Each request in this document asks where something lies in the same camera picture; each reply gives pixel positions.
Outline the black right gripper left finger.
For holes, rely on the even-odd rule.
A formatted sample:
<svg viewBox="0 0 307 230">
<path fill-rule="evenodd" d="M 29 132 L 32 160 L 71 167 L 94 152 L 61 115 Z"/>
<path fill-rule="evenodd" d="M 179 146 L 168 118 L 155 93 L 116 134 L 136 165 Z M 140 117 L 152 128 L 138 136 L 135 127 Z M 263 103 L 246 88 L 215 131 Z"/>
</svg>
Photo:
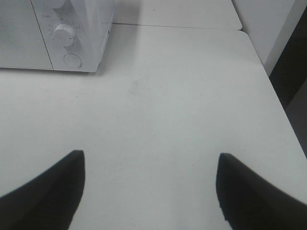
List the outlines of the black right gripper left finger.
<svg viewBox="0 0 307 230">
<path fill-rule="evenodd" d="M 2 230 L 67 230 L 82 199 L 85 156 L 74 150 L 0 198 Z"/>
</svg>

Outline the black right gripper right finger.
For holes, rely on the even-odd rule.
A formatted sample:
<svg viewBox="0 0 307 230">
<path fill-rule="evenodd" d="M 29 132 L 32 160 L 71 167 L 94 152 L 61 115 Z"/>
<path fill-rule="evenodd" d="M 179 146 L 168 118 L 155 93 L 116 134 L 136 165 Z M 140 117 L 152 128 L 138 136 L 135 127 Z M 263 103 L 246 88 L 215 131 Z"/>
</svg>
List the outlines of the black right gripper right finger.
<svg viewBox="0 0 307 230">
<path fill-rule="evenodd" d="M 224 219 L 234 230 L 305 230 L 307 206 L 275 187 L 239 159 L 221 153 L 216 193 Z"/>
</svg>

